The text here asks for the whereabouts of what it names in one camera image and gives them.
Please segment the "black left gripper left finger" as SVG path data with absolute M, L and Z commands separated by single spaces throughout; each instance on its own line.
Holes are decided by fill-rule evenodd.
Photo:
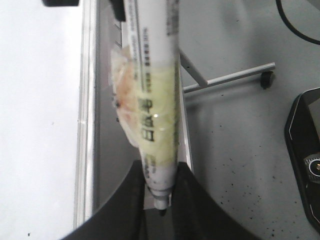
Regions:
M 107 202 L 65 240 L 138 240 L 144 209 L 145 178 L 140 160 Z

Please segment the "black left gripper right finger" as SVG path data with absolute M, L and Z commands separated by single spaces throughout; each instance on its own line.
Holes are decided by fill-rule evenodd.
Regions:
M 204 190 L 185 162 L 179 162 L 171 199 L 176 240 L 257 240 Z

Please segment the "black robot base device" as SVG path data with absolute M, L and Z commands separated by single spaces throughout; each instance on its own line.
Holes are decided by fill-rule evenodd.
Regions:
M 320 89 L 299 94 L 284 127 L 284 139 L 306 218 L 320 231 Z

